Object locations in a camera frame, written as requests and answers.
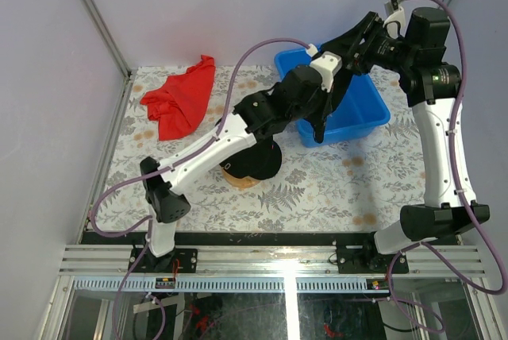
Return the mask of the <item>black cap pink logo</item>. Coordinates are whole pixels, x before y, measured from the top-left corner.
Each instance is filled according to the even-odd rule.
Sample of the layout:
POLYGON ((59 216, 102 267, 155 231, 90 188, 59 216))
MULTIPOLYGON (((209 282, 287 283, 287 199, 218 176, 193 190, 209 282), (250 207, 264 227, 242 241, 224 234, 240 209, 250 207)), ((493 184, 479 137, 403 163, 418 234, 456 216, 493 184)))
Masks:
POLYGON ((256 143, 220 163, 230 176, 243 179, 267 180, 274 177, 282 165, 282 151, 273 138, 256 143))

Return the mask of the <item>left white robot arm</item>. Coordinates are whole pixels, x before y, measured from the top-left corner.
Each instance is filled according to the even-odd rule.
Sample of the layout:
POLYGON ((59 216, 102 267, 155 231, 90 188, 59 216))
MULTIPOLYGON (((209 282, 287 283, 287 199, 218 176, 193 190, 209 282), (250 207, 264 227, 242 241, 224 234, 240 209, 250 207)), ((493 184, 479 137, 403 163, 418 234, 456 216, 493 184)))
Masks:
POLYGON ((191 209, 184 190, 198 177, 231 156, 272 139, 295 120, 311 122, 317 136, 323 137, 334 76, 334 71, 316 65, 298 65, 272 89, 244 97, 216 128, 180 153, 141 162, 153 220, 147 234, 149 266, 165 272, 173 265, 176 223, 191 209))

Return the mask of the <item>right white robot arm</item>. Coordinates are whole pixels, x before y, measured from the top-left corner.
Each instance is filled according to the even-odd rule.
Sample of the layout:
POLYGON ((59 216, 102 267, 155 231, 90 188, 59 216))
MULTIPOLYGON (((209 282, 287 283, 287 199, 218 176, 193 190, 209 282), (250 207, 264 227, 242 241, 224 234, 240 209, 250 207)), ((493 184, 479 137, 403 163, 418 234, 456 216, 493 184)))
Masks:
POLYGON ((374 245, 362 252, 364 267, 379 272, 392 253, 420 241, 462 234, 490 217, 477 201, 469 180, 461 133, 460 70, 443 61, 451 21, 440 9, 418 7, 405 35, 400 20, 368 13, 346 33, 321 45, 339 56, 342 67, 335 80, 346 84, 373 66, 394 71, 406 95, 421 138, 425 165, 422 204, 405 205, 400 219, 373 235, 374 245))

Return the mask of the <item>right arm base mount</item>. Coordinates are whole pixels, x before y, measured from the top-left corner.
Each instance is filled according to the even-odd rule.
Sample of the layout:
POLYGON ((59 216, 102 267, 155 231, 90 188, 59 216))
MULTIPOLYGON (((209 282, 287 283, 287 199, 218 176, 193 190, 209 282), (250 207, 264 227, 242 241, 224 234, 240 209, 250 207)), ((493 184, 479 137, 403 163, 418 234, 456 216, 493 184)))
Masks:
POLYGON ((374 233, 338 234, 333 239, 340 274, 387 274, 394 254, 383 255, 375 246, 374 233))

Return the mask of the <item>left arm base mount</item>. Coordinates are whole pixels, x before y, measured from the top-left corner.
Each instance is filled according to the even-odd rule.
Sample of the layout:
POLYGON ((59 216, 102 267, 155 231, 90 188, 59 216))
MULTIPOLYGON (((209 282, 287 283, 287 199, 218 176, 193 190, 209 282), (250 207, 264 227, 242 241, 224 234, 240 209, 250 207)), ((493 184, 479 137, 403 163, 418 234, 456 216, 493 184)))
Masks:
POLYGON ((198 250, 175 248, 162 257, 155 257, 149 249, 140 257, 134 272, 144 273, 195 273, 198 264, 198 250))

